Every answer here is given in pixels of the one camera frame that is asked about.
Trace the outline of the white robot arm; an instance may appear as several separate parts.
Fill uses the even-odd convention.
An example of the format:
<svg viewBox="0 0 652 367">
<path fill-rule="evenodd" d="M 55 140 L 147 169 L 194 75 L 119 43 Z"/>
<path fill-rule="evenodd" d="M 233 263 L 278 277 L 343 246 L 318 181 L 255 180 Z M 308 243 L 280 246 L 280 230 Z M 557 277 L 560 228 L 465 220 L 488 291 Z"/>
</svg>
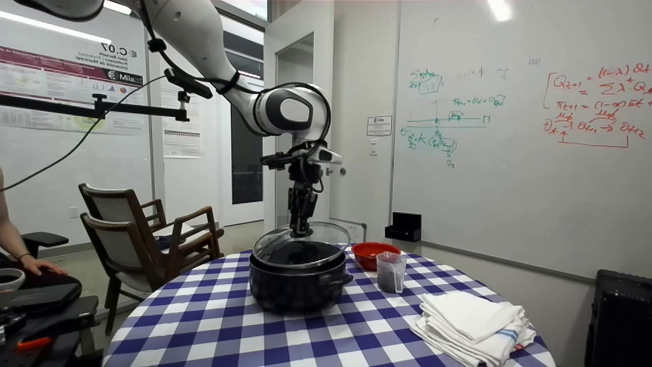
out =
<svg viewBox="0 0 652 367">
<path fill-rule="evenodd" d="M 148 49 L 170 65 L 170 80 L 192 94 L 225 95 L 259 137 L 289 134 L 286 153 L 262 154 L 269 169 L 289 169 L 289 228 L 293 236 L 311 235 L 310 218 L 318 201 L 322 166 L 335 158 L 327 137 L 332 109 L 325 92 L 306 82 L 286 82 L 253 90 L 231 64 L 219 9 L 213 0 L 116 0 L 133 10 L 148 33 Z"/>
</svg>

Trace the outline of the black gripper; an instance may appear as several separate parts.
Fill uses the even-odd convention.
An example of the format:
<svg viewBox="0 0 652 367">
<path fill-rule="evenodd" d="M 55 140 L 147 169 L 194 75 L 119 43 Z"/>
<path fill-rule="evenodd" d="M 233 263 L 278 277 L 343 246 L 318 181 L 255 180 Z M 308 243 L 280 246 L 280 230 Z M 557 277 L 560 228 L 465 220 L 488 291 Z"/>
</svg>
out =
<svg viewBox="0 0 652 367">
<path fill-rule="evenodd" d="M 311 235 L 310 218 L 313 217 L 318 193 L 325 191 L 325 168 L 341 166 L 343 154 L 332 150 L 325 139 L 316 139 L 265 154 L 261 163 L 289 174 L 288 208 L 291 235 Z"/>
</svg>

